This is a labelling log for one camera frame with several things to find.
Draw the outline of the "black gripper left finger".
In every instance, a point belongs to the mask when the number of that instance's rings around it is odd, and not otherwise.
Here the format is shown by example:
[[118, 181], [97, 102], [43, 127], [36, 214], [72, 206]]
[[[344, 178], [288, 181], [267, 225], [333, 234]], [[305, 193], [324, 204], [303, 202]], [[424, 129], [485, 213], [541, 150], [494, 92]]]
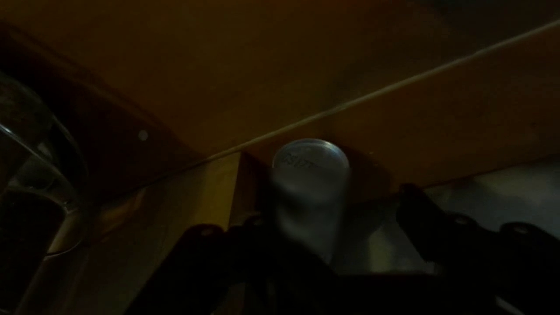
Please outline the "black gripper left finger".
[[352, 284], [260, 216], [190, 227], [125, 315], [361, 315]]

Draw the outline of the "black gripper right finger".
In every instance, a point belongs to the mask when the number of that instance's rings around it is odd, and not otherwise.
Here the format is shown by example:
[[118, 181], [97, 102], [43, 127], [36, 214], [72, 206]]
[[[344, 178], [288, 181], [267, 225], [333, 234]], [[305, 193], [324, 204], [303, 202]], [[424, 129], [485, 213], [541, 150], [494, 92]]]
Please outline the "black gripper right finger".
[[398, 221], [419, 253], [464, 288], [480, 288], [524, 315], [560, 315], [560, 239], [527, 221], [498, 230], [442, 209], [421, 186], [400, 186]]

